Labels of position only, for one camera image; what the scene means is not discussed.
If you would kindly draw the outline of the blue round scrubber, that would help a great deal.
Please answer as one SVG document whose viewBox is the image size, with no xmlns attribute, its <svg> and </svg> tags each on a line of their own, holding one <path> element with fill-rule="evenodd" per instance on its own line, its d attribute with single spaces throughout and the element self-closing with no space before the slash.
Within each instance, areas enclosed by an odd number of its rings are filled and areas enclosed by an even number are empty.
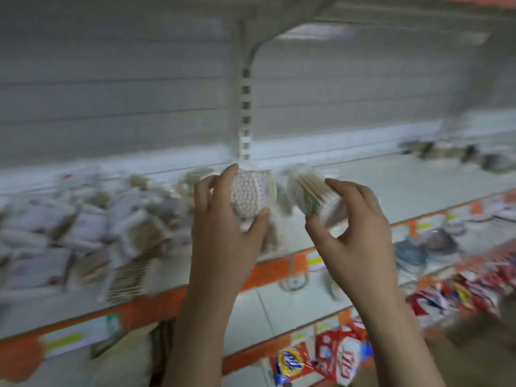
<svg viewBox="0 0 516 387">
<path fill-rule="evenodd" d="M 428 253 L 416 241 L 405 239 L 393 243 L 396 266 L 412 275 L 422 275 L 427 267 Z"/>
</svg>

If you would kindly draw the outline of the red white detergent packet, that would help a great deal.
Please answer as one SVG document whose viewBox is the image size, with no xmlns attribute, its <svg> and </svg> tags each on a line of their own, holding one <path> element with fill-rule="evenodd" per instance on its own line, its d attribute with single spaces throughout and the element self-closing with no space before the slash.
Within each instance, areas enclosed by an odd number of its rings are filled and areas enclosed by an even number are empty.
<svg viewBox="0 0 516 387">
<path fill-rule="evenodd" d="M 315 338 L 314 370 L 341 387 L 352 384 L 360 364 L 368 358 L 372 358 L 372 348 L 360 321 L 326 330 Z"/>
</svg>

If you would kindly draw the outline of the white slotted shelf upright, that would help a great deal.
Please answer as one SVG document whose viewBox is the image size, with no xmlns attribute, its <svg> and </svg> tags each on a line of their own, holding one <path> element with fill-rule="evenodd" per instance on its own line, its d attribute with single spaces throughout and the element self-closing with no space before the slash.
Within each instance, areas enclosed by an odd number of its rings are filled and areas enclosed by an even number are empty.
<svg viewBox="0 0 516 387">
<path fill-rule="evenodd" d="M 253 32 L 246 19 L 237 19 L 231 26 L 232 39 L 232 116 L 235 132 L 235 154 L 239 162 L 251 161 L 252 93 L 251 74 L 255 57 Z"/>
</svg>

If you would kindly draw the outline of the white overhead shelf with bracket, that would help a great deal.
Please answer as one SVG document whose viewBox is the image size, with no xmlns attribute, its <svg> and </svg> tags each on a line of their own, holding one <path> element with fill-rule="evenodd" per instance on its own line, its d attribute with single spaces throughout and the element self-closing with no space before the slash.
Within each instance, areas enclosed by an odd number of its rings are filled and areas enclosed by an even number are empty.
<svg viewBox="0 0 516 387">
<path fill-rule="evenodd" d="M 516 0 L 271 0 L 243 19 L 243 43 L 255 48 L 313 22 L 516 31 Z"/>
</svg>

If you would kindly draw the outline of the person's left hand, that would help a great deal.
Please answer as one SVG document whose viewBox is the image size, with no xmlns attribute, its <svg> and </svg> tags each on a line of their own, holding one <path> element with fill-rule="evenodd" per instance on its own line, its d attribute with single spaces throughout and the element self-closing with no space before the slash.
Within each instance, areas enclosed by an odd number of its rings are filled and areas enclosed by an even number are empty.
<svg viewBox="0 0 516 387">
<path fill-rule="evenodd" d="M 230 287 L 240 292 L 255 266 L 261 248 L 244 245 L 245 232 L 231 203 L 230 184 L 238 170 L 233 163 L 218 175 L 208 214 L 197 223 L 193 220 L 188 288 Z"/>
</svg>

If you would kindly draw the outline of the beige cloth bag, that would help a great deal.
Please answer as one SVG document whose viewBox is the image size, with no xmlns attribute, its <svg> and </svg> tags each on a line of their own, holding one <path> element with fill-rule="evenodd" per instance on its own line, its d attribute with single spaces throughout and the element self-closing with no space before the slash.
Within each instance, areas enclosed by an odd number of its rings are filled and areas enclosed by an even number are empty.
<svg viewBox="0 0 516 387">
<path fill-rule="evenodd" d="M 150 387 L 151 332 L 158 323 L 133 330 L 120 338 L 94 344 L 90 350 L 92 374 L 88 387 Z"/>
</svg>

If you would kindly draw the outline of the purple round scrubber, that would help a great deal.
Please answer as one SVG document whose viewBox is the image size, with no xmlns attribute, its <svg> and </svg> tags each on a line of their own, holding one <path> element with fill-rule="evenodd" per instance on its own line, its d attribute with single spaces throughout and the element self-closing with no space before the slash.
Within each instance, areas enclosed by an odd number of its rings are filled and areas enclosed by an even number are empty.
<svg viewBox="0 0 516 387">
<path fill-rule="evenodd" d="M 434 228 L 420 235 L 421 247 L 429 255 L 449 255 L 459 251 L 453 236 L 442 228 Z"/>
</svg>

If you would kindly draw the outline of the clear cotton swab pack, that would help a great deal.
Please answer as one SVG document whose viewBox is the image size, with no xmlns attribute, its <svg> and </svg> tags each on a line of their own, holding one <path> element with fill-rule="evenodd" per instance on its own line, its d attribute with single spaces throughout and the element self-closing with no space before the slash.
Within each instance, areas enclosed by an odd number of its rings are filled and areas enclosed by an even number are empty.
<svg viewBox="0 0 516 387">
<path fill-rule="evenodd" d="M 317 214 L 326 228 L 348 220 L 342 197 L 306 164 L 297 164 L 289 171 L 286 193 L 304 215 Z"/>
</svg>

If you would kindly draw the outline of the round cotton swab pack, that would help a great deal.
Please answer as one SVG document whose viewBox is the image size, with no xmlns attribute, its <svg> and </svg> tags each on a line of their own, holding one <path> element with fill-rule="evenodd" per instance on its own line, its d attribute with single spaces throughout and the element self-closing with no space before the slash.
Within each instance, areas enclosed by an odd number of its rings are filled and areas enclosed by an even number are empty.
<svg viewBox="0 0 516 387">
<path fill-rule="evenodd" d="M 272 170 L 238 171 L 230 184 L 231 203 L 236 216 L 254 219 L 277 199 L 277 186 Z"/>
</svg>

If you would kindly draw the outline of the pile of cotton swab packets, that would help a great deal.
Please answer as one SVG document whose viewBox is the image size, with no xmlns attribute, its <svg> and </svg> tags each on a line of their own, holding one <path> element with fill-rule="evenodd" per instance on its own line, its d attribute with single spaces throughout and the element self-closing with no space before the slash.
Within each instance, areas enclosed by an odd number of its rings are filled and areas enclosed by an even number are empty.
<svg viewBox="0 0 516 387">
<path fill-rule="evenodd" d="M 54 192 L 0 198 L 0 304 L 54 297 L 104 280 L 103 301 L 154 291 L 163 260 L 191 250 L 197 168 L 178 183 L 98 168 L 61 175 Z"/>
</svg>

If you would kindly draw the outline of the person's right hand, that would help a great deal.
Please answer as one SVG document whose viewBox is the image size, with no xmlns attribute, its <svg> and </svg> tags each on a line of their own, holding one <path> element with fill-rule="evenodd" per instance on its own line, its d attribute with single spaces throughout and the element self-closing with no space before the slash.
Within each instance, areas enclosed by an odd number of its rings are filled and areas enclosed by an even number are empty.
<svg viewBox="0 0 516 387">
<path fill-rule="evenodd" d="M 359 291 L 398 287 L 390 224 L 376 195 L 354 182 L 325 182 L 342 197 L 348 212 L 348 227 L 336 237 L 338 254 L 321 256 L 333 280 L 349 299 Z"/>
</svg>

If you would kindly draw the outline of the row of dark small items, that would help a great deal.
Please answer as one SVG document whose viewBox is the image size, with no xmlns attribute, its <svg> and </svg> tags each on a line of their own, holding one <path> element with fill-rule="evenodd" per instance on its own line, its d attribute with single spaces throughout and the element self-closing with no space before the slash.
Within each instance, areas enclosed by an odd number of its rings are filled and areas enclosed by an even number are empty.
<svg viewBox="0 0 516 387">
<path fill-rule="evenodd" d="M 516 145 L 474 140 L 414 140 L 400 147 L 403 154 L 411 154 L 435 166 L 516 175 Z"/>
</svg>

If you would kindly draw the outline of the white yellow price label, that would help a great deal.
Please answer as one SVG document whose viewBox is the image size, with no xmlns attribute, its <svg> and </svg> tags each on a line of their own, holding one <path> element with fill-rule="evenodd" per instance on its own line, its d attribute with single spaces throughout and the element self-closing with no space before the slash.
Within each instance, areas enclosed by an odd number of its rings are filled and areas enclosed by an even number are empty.
<svg viewBox="0 0 516 387">
<path fill-rule="evenodd" d="M 418 218 L 414 222 L 414 234 L 420 235 L 429 230 L 438 227 L 439 220 L 437 216 L 426 216 Z"/>
<path fill-rule="evenodd" d="M 309 272 L 316 272 L 326 269 L 326 265 L 319 252 L 314 248 L 306 253 L 306 263 Z"/>
<path fill-rule="evenodd" d="M 89 319 L 43 334 L 39 338 L 43 359 L 48 360 L 65 353 L 117 338 L 122 332 L 118 313 Z"/>
</svg>

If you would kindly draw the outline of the white shelf with orange edge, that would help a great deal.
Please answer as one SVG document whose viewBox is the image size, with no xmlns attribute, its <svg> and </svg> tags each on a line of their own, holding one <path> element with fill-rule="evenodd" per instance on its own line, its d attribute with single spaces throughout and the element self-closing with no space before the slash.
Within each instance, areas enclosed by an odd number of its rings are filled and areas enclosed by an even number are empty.
<svg viewBox="0 0 516 387">
<path fill-rule="evenodd" d="M 480 169 L 435 166 L 412 155 L 386 155 L 345 162 L 319 173 L 340 180 L 356 182 L 372 189 L 385 216 L 392 225 L 407 225 L 414 233 L 418 218 L 434 216 L 446 209 L 471 205 L 474 213 L 483 210 L 481 200 L 507 192 L 516 198 L 516 176 L 497 176 Z M 291 215 L 274 214 L 275 226 L 282 247 L 278 257 L 260 260 L 242 292 L 300 274 L 294 267 L 287 273 L 287 257 L 297 251 L 287 251 L 280 239 L 279 227 L 304 221 L 298 208 Z M 14 306 L 0 307 L 0 380 L 24 382 L 43 366 L 65 363 L 79 354 L 88 354 L 88 348 L 65 353 L 48 360 L 43 359 L 39 338 L 83 321 L 118 313 L 122 333 L 142 328 L 177 316 L 186 294 L 190 274 L 190 256 L 163 260 L 158 270 L 154 291 L 149 296 L 126 303 L 108 304 L 98 301 L 100 290 L 90 287 L 86 291 L 62 293 L 55 297 L 26 301 Z"/>
<path fill-rule="evenodd" d="M 287 251 L 298 252 L 287 257 L 287 273 L 299 267 L 302 273 L 297 279 L 302 282 L 304 278 L 304 285 L 286 291 L 277 281 L 237 296 L 224 338 L 223 377 L 262 370 L 280 348 L 311 338 L 323 327 L 338 325 L 348 314 L 357 315 L 347 297 L 334 299 L 326 273 L 307 270 L 306 256 L 313 247 L 304 221 L 278 231 Z"/>
</svg>

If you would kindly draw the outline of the yellow blue detergent packet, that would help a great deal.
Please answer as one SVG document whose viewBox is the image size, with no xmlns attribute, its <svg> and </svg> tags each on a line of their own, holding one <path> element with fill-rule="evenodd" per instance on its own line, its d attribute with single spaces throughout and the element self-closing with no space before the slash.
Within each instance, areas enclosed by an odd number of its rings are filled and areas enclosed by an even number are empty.
<svg viewBox="0 0 516 387">
<path fill-rule="evenodd" d="M 283 387 L 315 371 L 306 342 L 279 350 L 269 358 L 269 364 L 277 387 Z"/>
</svg>

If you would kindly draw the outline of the pile of red packets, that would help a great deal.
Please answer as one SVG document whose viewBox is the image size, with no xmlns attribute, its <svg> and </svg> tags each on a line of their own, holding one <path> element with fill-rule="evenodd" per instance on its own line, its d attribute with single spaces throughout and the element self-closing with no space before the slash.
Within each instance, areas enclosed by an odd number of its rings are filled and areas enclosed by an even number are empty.
<svg viewBox="0 0 516 387">
<path fill-rule="evenodd" d="M 461 317 L 487 314 L 502 319 L 502 301 L 516 294 L 516 252 L 434 279 L 405 297 L 423 329 Z"/>
</svg>

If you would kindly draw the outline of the person's left forearm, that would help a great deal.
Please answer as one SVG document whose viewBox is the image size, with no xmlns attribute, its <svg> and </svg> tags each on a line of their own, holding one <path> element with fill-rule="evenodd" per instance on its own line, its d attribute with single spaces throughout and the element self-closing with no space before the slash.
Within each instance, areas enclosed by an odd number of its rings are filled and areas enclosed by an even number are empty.
<svg viewBox="0 0 516 387">
<path fill-rule="evenodd" d="M 221 387 L 224 336 L 238 292 L 189 286 L 160 387 Z"/>
</svg>

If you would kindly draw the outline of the person's right forearm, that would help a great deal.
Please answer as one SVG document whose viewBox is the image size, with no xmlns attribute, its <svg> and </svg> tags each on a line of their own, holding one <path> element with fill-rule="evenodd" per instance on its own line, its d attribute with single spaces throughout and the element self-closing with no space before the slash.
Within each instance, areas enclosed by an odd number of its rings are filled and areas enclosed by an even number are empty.
<svg viewBox="0 0 516 387">
<path fill-rule="evenodd" d="M 446 387 L 398 287 L 350 295 L 372 346 L 379 387 Z"/>
</svg>

